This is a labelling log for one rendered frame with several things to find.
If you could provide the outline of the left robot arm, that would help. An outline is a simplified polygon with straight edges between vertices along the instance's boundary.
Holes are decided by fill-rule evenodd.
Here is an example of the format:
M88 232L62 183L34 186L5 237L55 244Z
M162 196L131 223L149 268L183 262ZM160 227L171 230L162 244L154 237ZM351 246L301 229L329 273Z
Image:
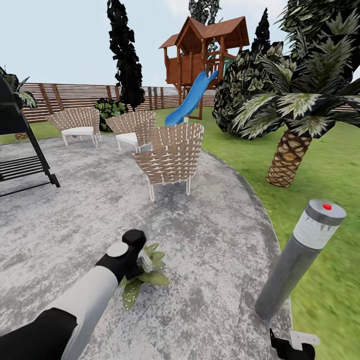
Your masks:
M152 270L145 244L143 231L129 229L33 323L0 336L0 360L78 360L121 280L140 273L137 261L147 273Z

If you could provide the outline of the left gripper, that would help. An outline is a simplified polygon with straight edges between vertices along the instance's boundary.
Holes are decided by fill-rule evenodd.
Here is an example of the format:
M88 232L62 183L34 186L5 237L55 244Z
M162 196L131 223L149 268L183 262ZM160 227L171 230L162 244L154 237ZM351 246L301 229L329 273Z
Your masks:
M126 280L131 280L132 278L134 278L135 276L137 276L140 273L140 269L137 265L137 260L135 260L131 267L128 269L128 272L125 275L125 279Z

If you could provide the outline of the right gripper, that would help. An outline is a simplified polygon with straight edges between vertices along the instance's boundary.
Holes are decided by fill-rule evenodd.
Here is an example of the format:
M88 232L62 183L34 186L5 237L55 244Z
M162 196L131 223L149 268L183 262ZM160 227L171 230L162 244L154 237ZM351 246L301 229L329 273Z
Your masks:
M276 348L276 354L281 360L315 360L315 353L309 344L301 344L302 350L294 349L290 342L276 338L272 329L270 331L271 347Z

